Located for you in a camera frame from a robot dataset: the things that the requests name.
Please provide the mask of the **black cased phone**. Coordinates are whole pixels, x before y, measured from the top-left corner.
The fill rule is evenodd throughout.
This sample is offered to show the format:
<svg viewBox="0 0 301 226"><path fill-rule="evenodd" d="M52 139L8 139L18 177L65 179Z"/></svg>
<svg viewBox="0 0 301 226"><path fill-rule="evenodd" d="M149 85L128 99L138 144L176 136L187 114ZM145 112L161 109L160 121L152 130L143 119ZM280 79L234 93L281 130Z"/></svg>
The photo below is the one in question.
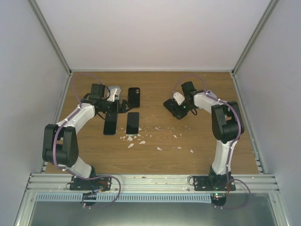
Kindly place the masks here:
<svg viewBox="0 0 301 226"><path fill-rule="evenodd" d="M140 107L140 88L131 87L128 89L128 103L132 108Z"/></svg>
<svg viewBox="0 0 301 226"><path fill-rule="evenodd" d="M178 104L173 99L168 99L163 103L163 106L176 118L181 119L181 112Z"/></svg>

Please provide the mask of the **black smartphone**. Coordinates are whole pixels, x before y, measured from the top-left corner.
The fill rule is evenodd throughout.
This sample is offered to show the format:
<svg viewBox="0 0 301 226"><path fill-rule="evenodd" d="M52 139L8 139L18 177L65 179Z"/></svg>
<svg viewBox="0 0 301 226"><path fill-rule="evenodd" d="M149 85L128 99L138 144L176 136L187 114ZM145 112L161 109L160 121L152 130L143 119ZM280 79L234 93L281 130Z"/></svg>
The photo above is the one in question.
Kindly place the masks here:
<svg viewBox="0 0 301 226"><path fill-rule="evenodd" d="M139 113L131 112L127 114L127 135L136 135L139 132Z"/></svg>
<svg viewBox="0 0 301 226"><path fill-rule="evenodd" d="M103 134L107 136L112 136L116 134L117 128L117 118L116 113L107 113L105 116Z"/></svg>

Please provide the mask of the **lilac phone case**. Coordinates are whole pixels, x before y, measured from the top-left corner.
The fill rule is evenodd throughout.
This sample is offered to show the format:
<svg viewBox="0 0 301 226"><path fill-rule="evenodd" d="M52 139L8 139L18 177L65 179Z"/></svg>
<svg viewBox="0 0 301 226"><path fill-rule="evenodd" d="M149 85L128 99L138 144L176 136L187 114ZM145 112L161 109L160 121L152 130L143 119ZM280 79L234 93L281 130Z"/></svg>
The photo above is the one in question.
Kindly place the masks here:
<svg viewBox="0 0 301 226"><path fill-rule="evenodd" d="M206 96L213 97L213 98L217 98L217 96L216 96L212 91L210 91L210 90L208 90L208 91L206 92Z"/></svg>

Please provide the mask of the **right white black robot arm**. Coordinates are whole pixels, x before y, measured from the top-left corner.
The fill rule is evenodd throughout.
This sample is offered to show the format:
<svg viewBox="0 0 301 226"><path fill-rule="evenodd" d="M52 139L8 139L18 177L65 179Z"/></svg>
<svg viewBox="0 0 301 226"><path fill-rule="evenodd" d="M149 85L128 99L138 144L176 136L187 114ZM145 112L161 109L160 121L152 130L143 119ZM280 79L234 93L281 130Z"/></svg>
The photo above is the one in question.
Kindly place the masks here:
<svg viewBox="0 0 301 226"><path fill-rule="evenodd" d="M196 90L191 81L182 84L181 87L183 93L174 91L171 98L171 113L175 118L182 119L188 112L197 115L197 109L211 114L216 151L208 175L208 185L212 190L218 191L230 182L233 151L244 133L238 103L221 100L209 90Z"/></svg>

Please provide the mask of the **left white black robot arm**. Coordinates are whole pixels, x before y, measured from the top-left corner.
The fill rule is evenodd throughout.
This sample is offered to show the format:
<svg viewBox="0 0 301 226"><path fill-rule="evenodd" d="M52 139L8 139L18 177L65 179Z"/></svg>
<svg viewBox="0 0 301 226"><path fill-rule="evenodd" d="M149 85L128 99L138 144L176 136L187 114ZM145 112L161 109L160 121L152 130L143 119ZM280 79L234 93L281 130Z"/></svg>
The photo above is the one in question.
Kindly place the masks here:
<svg viewBox="0 0 301 226"><path fill-rule="evenodd" d="M77 134L85 124L100 113L105 114L105 122L112 123L118 113L126 113L133 106L123 99L119 101L121 89L109 89L102 84L93 83L75 110L67 118L56 124L48 124L44 129L42 158L58 169L80 178L86 190L96 187L95 169L79 157Z"/></svg>

